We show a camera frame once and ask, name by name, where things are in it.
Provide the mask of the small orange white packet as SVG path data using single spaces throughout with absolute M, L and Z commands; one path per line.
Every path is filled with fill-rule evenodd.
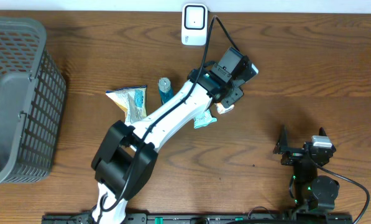
M 234 105 L 229 106 L 228 108 L 225 108 L 222 103 L 216 103 L 217 112 L 219 114 L 224 114 L 229 111 L 231 111 L 234 108 Z

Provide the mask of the mint green wipes pack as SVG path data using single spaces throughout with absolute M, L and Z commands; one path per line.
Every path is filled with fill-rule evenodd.
M 215 123 L 217 121 L 217 118 L 213 117 L 211 114 L 210 109 L 207 109 L 202 114 L 199 114 L 194 117 L 194 128 L 202 128 L 206 127 L 211 123 Z

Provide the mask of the teal mouthwash bottle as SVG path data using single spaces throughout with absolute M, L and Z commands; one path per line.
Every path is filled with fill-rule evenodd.
M 174 97 L 171 81 L 167 77 L 159 79 L 158 90 L 163 105 Z

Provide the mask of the white yellow snack bag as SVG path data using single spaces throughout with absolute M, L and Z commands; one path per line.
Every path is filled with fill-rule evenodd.
M 130 125 L 147 117 L 146 90 L 147 85 L 124 87 L 106 91 L 106 96 L 123 110 L 124 123 Z

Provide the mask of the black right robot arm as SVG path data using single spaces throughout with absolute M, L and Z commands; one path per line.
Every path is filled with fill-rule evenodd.
M 302 147 L 291 147 L 286 127 L 282 127 L 273 153 L 282 155 L 281 165 L 293 168 L 289 186 L 291 198 L 296 203 L 293 214 L 326 213 L 334 209 L 339 183 L 326 175 L 318 175 L 318 168 L 329 163 L 335 152 L 323 128 Z

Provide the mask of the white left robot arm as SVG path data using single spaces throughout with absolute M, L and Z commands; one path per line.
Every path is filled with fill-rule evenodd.
M 93 220 L 122 223 L 128 201 L 150 179 L 162 146 L 212 104 L 229 108 L 241 99 L 241 85 L 258 72 L 248 56 L 229 47 L 220 61 L 192 70 L 178 93 L 152 114 L 130 125 L 115 122 L 91 163 L 99 188 Z

